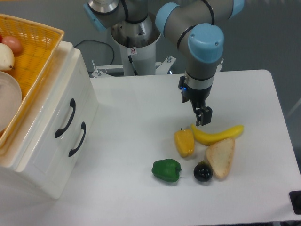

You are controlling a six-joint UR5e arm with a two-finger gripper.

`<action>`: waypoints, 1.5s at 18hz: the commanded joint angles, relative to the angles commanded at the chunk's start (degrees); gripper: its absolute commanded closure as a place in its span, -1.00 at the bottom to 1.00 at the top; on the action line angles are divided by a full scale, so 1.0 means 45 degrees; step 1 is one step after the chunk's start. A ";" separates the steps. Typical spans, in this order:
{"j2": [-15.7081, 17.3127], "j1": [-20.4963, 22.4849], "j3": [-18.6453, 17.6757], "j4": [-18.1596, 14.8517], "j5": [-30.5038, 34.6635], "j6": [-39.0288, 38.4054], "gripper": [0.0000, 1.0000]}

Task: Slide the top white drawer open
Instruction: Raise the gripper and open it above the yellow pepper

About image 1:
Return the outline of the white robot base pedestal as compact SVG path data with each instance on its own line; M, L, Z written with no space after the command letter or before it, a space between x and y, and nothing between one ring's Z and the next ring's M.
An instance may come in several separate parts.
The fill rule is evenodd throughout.
M155 74L156 43L161 33L153 14L136 24L117 23L111 28L111 35L119 46L125 76Z

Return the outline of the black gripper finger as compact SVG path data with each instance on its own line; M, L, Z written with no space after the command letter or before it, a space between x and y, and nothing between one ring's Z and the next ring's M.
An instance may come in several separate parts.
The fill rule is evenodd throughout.
M202 126L203 125L203 111L201 108L196 108L194 110L194 113L196 115L196 126Z
M209 106L204 106L201 109L201 125L207 125L211 122L212 119L212 109Z

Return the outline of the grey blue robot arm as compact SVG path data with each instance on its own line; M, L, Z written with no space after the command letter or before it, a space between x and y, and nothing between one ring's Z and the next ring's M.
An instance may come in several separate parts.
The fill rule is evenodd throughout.
M244 7L242 0L197 0L185 7L166 3L152 15L145 0L89 0L87 16L99 31L110 30L119 45L125 76L155 73L155 45L169 40L185 56L178 88L183 102L191 102L196 125L211 122L206 106L223 54L224 34L216 22L230 19Z

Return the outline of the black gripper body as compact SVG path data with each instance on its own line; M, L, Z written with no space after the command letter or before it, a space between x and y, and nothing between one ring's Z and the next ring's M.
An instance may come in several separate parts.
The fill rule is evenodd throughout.
M194 89L190 87L186 82L188 81L185 76L181 76L178 84L178 88L181 90L182 102L190 101L194 113L209 113L212 109L206 106L206 99L208 98L211 85L206 89Z

